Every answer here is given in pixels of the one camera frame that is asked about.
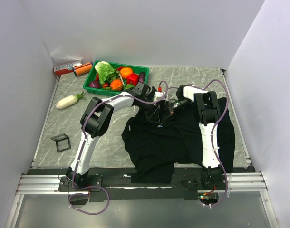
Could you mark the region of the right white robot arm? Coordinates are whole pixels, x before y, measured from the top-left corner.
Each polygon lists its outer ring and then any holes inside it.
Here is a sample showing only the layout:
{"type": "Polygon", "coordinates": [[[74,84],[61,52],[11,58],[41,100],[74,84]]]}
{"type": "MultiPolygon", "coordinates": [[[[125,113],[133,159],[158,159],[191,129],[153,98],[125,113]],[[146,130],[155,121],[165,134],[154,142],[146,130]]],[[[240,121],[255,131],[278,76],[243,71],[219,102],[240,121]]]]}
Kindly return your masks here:
{"type": "Polygon", "coordinates": [[[221,113],[217,94],[191,85],[181,85],[177,90],[178,100],[164,104],[164,122],[174,119],[178,113],[191,103],[195,105],[194,116],[199,125],[203,145],[203,171],[200,177],[205,189],[212,189],[221,183],[228,187],[225,168],[219,158],[217,127],[225,112],[221,113]]]}

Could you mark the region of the black t-shirt garment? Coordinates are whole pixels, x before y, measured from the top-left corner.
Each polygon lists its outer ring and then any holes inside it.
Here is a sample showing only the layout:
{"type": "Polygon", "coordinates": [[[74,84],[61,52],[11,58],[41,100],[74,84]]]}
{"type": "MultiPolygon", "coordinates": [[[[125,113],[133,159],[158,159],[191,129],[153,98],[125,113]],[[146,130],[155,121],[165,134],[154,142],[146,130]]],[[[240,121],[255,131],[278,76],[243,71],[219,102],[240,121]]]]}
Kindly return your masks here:
{"type": "Polygon", "coordinates": [[[128,119],[122,139],[136,169],[132,183],[170,183],[175,163],[202,165],[202,137],[194,110],[194,104],[188,105],[162,127],[148,121],[143,108],[128,119]]]}

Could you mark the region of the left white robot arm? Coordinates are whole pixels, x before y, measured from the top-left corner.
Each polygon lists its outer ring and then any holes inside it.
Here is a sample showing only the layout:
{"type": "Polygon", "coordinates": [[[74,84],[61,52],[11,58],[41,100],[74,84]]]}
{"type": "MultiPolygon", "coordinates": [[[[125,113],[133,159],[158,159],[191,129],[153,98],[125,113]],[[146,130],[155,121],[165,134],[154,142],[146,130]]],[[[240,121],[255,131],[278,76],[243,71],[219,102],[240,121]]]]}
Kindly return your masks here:
{"type": "Polygon", "coordinates": [[[122,91],[120,94],[106,99],[94,97],[81,117],[81,140],[72,164],[66,171],[70,186],[83,190],[87,185],[89,164],[99,138],[104,135],[110,125],[112,115],[124,108],[138,106],[151,109],[167,97],[168,84],[164,91],[150,88],[140,82],[136,87],[122,91]]]}

